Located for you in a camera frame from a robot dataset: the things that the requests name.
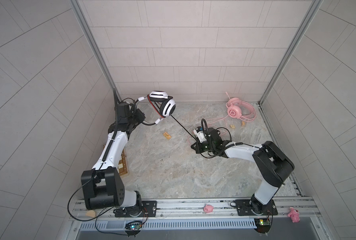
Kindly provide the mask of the wooden chessboard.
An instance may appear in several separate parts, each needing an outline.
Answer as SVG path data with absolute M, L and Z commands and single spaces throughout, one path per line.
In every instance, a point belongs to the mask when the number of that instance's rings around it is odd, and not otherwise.
M 108 146 L 105 146 L 105 149 L 102 152 L 102 155 L 99 159 L 100 160 L 99 167 L 101 166 L 101 164 L 103 164 L 101 170 L 105 170 L 107 167 L 113 167 L 118 170 L 120 176 L 128 175 L 129 171 L 127 166 L 125 149 L 122 148 L 122 151 L 120 153 L 119 151 L 120 148 L 114 147 L 114 145 L 112 145 L 110 150 L 106 154 L 107 149 Z

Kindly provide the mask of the pink pig toy right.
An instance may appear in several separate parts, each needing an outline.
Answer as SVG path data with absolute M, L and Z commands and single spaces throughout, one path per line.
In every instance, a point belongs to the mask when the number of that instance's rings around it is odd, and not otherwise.
M 294 207 L 289 208 L 289 213 L 287 214 L 287 217 L 290 218 L 293 223 L 300 222 L 299 211 Z

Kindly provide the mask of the aluminium rail frame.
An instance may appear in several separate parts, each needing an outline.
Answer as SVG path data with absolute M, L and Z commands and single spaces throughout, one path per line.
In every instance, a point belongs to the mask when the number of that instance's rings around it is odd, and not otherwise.
M 230 206 L 236 198 L 199 198 L 199 199 L 156 199 L 157 214 L 153 218 L 116 218 L 114 209 L 109 210 L 99 220 L 172 220 L 172 219 L 237 219 L 237 218 L 287 218 L 289 208 L 294 207 L 299 211 L 300 218 L 320 217 L 318 209 L 312 197 L 275 197 L 273 198 L 278 215 L 271 214 L 263 216 L 239 216 L 237 210 Z M 205 204 L 212 205 L 212 213 L 206 214 L 203 211 Z

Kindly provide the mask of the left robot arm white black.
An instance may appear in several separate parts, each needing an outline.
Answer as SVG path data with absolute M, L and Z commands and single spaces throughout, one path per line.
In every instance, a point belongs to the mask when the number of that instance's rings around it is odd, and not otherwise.
M 137 109 L 132 114 L 118 113 L 118 120 L 108 129 L 108 139 L 97 163 L 81 176 L 85 205 L 88 210 L 120 208 L 116 216 L 138 217 L 143 211 L 138 191 L 128 191 L 118 167 L 131 132 L 145 120 Z

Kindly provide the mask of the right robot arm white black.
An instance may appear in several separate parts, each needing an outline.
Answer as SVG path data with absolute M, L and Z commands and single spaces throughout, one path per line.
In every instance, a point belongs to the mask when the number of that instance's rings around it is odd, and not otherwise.
M 193 131 L 196 142 L 191 145 L 197 154 L 209 153 L 209 157 L 237 158 L 256 163 L 263 180 L 249 201 L 235 200 L 230 206 L 237 208 L 240 216 L 277 215 L 272 200 L 285 180 L 295 169 L 294 163 L 271 141 L 262 145 L 249 145 L 223 140 L 214 128 Z

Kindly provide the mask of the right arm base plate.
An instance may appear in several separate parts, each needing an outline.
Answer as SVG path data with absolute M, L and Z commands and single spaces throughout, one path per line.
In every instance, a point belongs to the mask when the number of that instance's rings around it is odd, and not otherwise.
M 237 210 L 239 216 L 263 216 L 267 214 L 271 214 L 274 216 L 278 215 L 278 210 L 273 199 L 267 205 L 261 208 L 261 214 L 257 214 L 253 210 L 253 207 L 250 204 L 250 199 L 234 200 L 230 203 L 230 206 Z

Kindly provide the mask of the beige wooden piece on rail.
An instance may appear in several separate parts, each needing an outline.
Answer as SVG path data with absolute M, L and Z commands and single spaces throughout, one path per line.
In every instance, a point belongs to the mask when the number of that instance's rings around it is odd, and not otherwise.
M 95 218 L 97 216 L 97 213 L 95 210 L 89 210 L 86 212 L 86 216 L 89 218 Z

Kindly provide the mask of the black white headphones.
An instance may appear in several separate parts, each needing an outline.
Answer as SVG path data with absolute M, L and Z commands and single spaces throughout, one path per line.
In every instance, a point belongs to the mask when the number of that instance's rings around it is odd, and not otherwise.
M 143 121 L 142 124 L 146 126 L 157 125 L 160 121 L 171 116 L 176 109 L 176 102 L 172 96 L 169 96 L 166 92 L 162 91 L 153 91 L 148 94 L 146 97 L 138 98 L 135 103 L 141 102 L 147 99 L 149 103 L 152 105 L 154 110 L 160 116 L 154 123 L 149 123 Z

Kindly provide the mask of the small wooden block centre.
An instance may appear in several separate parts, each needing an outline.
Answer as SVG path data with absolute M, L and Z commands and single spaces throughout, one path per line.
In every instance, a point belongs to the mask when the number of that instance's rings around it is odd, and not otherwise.
M 164 132 L 163 136 L 168 140 L 170 140 L 172 138 L 172 136 L 170 134 L 168 134 L 167 132 Z

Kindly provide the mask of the right circuit board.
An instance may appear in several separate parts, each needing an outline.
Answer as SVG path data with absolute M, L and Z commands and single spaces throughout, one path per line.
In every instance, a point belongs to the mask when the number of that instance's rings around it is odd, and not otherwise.
M 268 234 L 271 229 L 271 221 L 269 219 L 254 219 L 256 232 L 260 234 Z

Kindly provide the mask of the pink pig toy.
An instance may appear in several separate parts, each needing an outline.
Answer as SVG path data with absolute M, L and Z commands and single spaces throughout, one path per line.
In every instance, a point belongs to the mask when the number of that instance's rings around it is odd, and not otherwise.
M 204 208 L 203 208 L 203 211 L 206 213 L 206 214 L 209 214 L 209 213 L 212 213 L 214 210 L 214 207 L 212 205 L 209 205 L 209 204 L 205 204 Z
M 289 213 L 287 214 L 287 217 L 290 218 L 293 223 L 300 222 L 299 211 L 294 207 L 289 208 Z

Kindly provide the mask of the circuit board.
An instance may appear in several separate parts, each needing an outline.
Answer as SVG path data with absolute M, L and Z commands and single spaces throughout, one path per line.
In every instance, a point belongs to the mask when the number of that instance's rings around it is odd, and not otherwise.
M 268 234 L 271 229 L 271 221 L 269 219 L 254 219 L 256 232 L 260 234 Z
M 143 227 L 142 221 L 132 221 L 125 225 L 125 230 L 126 231 L 140 231 L 142 227 Z

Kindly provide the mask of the pink pig toy centre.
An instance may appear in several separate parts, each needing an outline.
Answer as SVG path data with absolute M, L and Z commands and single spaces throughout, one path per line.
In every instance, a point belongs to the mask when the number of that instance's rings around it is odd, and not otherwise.
M 206 214 L 209 214 L 209 213 L 212 213 L 214 210 L 214 207 L 212 205 L 209 205 L 209 204 L 205 204 L 204 208 L 203 208 L 203 211 L 206 213 Z

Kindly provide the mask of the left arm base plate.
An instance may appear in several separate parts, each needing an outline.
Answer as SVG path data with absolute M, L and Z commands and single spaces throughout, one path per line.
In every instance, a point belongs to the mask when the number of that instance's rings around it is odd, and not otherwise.
M 126 207 L 114 210 L 114 214 L 116 218 L 140 218 L 143 216 L 148 216 L 149 218 L 153 218 L 157 214 L 157 201 L 142 201 L 141 210 L 139 214 L 133 210 L 134 207 Z

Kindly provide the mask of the pink headphones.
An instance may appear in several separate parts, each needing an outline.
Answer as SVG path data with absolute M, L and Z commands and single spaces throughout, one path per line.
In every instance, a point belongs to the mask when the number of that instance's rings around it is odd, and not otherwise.
M 244 122 L 252 122 L 256 119 L 257 113 L 253 105 L 239 98 L 231 98 L 228 93 L 226 94 L 229 97 L 229 101 L 226 103 L 229 117 Z

